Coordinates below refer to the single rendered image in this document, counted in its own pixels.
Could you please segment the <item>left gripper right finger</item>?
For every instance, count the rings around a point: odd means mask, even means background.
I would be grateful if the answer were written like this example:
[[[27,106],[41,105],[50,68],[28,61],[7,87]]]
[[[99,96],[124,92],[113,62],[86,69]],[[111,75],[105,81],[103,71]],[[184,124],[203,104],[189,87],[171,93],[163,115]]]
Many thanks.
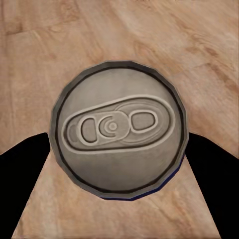
[[[222,239],[239,239],[239,160],[189,133],[185,154]]]

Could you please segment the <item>can of soda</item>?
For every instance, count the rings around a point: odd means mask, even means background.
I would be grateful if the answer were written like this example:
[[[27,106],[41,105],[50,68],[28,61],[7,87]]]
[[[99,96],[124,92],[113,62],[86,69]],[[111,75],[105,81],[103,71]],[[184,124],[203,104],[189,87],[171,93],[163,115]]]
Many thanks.
[[[179,171],[188,111],[156,68],[106,60],[62,88],[48,138],[75,185],[104,200],[134,201],[159,191]]]

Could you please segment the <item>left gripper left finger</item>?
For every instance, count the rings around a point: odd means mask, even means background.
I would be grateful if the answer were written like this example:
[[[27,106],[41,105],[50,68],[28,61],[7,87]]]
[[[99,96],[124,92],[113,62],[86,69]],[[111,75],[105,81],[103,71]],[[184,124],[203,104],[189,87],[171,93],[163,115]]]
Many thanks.
[[[0,239],[11,239],[49,152],[44,132],[0,155]]]

